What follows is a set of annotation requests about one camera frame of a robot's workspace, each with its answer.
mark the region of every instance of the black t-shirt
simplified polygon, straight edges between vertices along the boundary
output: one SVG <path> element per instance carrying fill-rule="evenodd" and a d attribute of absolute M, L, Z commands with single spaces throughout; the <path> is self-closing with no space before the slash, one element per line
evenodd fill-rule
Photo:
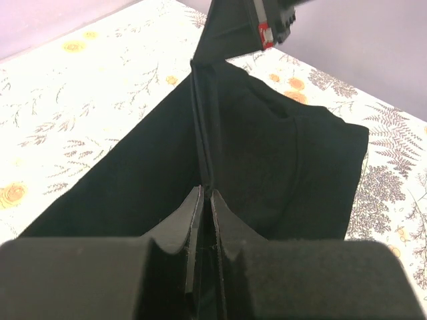
<path fill-rule="evenodd" d="M 267 239 L 343 239 L 367 128 L 229 63 L 208 73 L 215 188 L 230 209 Z M 191 94 L 188 77 L 22 236 L 140 236 L 176 210 L 203 183 Z"/>

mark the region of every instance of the black fabric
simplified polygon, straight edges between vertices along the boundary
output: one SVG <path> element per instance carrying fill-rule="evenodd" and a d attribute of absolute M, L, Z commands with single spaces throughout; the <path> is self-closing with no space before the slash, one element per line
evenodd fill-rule
<path fill-rule="evenodd" d="M 262 49 L 253 3 L 212 0 L 194 53 L 197 64 L 210 64 Z"/>
<path fill-rule="evenodd" d="M 343 239 L 368 130 L 228 63 L 218 83 L 216 188 L 267 239 Z M 21 236 L 139 236 L 201 184 L 185 79 Z"/>
<path fill-rule="evenodd" d="M 382 243 L 270 241 L 247 246 L 241 257 L 256 319 L 425 319 L 399 260 Z"/>

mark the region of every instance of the floral tablecloth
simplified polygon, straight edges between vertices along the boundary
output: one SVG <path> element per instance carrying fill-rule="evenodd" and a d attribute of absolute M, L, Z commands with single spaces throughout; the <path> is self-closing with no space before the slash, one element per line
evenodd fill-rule
<path fill-rule="evenodd" d="M 204 21 L 174 0 L 144 0 L 0 63 L 0 243 L 189 74 Z M 347 238 L 387 244 L 427 309 L 427 123 L 275 49 L 231 62 L 370 128 Z"/>

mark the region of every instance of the yellow flower print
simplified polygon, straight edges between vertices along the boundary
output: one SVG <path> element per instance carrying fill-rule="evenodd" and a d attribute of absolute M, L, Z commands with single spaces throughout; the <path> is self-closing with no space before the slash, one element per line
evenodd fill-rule
<path fill-rule="evenodd" d="M 299 103 L 307 104 L 307 97 L 299 91 L 286 91 L 284 95 L 290 99 L 293 99 Z"/>
<path fill-rule="evenodd" d="M 304 85 L 304 82 L 298 78 L 291 78 L 288 80 L 288 83 L 292 88 L 294 88 L 297 91 L 304 90 L 304 88 L 306 87 L 306 85 Z"/>
<path fill-rule="evenodd" d="M 274 82 L 280 82 L 280 77 L 278 75 L 275 75 L 274 73 L 270 75 L 270 79 Z"/>
<path fill-rule="evenodd" d="M 397 258 L 400 258 L 400 250 L 398 248 L 396 248 L 393 245 L 388 245 L 388 248 L 391 250 L 391 252 L 397 256 Z"/>
<path fill-rule="evenodd" d="M 178 79 L 173 75 L 169 75 L 166 77 L 166 82 L 169 83 L 170 85 L 176 85 L 178 82 Z"/>
<path fill-rule="evenodd" d="M 0 209 L 16 207 L 27 193 L 27 187 L 22 183 L 11 183 L 0 189 Z"/>
<path fill-rule="evenodd" d="M 98 32 L 96 32 L 96 31 L 86 31 L 83 34 L 83 38 L 88 39 L 88 40 L 96 39 L 96 38 L 98 38 Z"/>
<path fill-rule="evenodd" d="M 86 49 L 86 43 L 82 41 L 69 41 L 63 44 L 62 49 L 66 52 L 77 53 Z"/>
<path fill-rule="evenodd" d="M 24 163 L 25 161 L 20 157 L 16 157 L 10 161 L 10 164 L 15 167 L 21 167 Z"/>

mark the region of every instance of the red marking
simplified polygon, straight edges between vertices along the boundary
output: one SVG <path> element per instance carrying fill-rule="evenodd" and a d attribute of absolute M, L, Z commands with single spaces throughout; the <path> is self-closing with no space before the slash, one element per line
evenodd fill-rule
<path fill-rule="evenodd" d="M 259 25 L 258 25 L 258 31 L 260 32 L 260 38 L 261 38 L 261 43 L 262 43 L 262 48 L 265 50 L 265 49 L 268 49 L 268 48 L 271 48 L 271 47 L 273 47 L 273 45 L 274 45 L 274 42 L 273 41 L 269 41 L 269 40 L 267 40 L 266 39 L 266 31 L 269 29 L 270 27 L 268 26 L 268 23 L 267 22 L 263 22 L 263 23 L 260 23 Z"/>

